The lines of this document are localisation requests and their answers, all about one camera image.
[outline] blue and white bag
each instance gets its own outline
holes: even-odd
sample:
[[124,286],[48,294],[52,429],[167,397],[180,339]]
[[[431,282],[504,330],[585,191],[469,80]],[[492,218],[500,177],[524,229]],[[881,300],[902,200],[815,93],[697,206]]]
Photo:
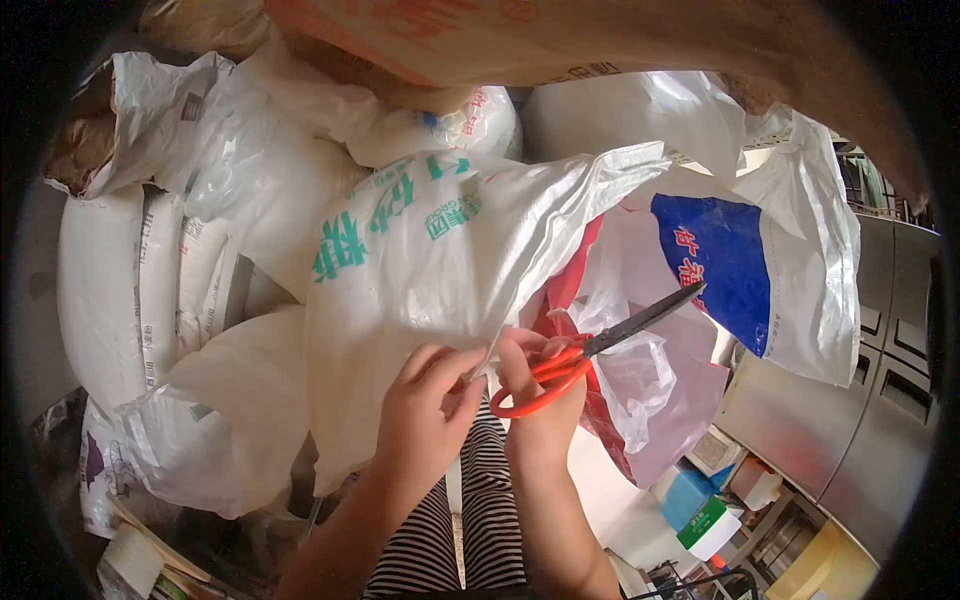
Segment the blue and white bag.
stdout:
[[680,285],[756,356],[848,386],[856,367],[860,228],[826,127],[795,112],[790,141],[732,189],[674,166],[622,204],[657,218]]

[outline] blue container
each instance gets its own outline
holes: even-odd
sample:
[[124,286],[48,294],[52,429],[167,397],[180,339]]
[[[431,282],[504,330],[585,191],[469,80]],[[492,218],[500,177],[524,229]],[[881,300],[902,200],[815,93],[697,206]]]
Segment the blue container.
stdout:
[[680,531],[697,514],[709,498],[720,493],[716,482],[726,481],[732,466],[707,478],[696,467],[684,460],[677,464],[680,473],[670,484],[660,504],[660,514],[674,531]]

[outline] orange scissor handle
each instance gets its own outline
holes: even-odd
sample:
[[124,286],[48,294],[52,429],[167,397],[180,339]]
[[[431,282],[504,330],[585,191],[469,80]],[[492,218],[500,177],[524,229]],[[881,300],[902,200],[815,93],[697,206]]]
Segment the orange scissor handle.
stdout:
[[583,340],[591,337],[593,336],[589,333],[576,336],[574,339],[579,341],[579,344],[564,348],[557,356],[543,361],[530,370],[539,384],[543,385],[548,381],[561,379],[557,385],[550,386],[543,394],[522,406],[514,405],[511,407],[500,406],[510,395],[510,391],[506,387],[500,388],[500,391],[493,395],[490,401],[490,412],[501,419],[519,419],[536,413],[539,409],[566,394],[593,366],[590,359],[584,358],[583,345]]

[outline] floor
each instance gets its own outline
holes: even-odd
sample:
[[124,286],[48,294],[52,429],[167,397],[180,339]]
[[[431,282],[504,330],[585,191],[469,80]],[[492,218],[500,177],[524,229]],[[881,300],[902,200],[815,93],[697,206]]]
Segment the floor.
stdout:
[[[590,528],[604,548],[610,548],[638,568],[676,561],[685,575],[700,561],[677,541],[676,532],[658,511],[677,471],[665,474],[650,491],[638,490],[620,474],[596,437],[578,427],[570,445],[567,468],[580,493]],[[450,511],[462,511],[460,463],[446,474]]]

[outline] hand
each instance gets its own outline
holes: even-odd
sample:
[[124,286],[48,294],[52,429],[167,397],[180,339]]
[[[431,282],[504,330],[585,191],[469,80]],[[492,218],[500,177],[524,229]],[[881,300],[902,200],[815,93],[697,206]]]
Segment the hand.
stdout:
[[[538,363],[560,354],[573,344],[570,338],[547,340],[529,329],[508,327],[497,341],[500,354],[500,384],[510,390],[514,406],[529,402],[543,393],[530,373],[529,360]],[[514,419],[507,433],[506,452],[519,468],[566,470],[566,454],[580,421],[587,398],[587,379],[581,377],[563,396],[536,413]]]
[[461,378],[486,355],[424,344],[387,390],[370,472],[404,508],[413,511],[460,452],[487,388],[486,376]]

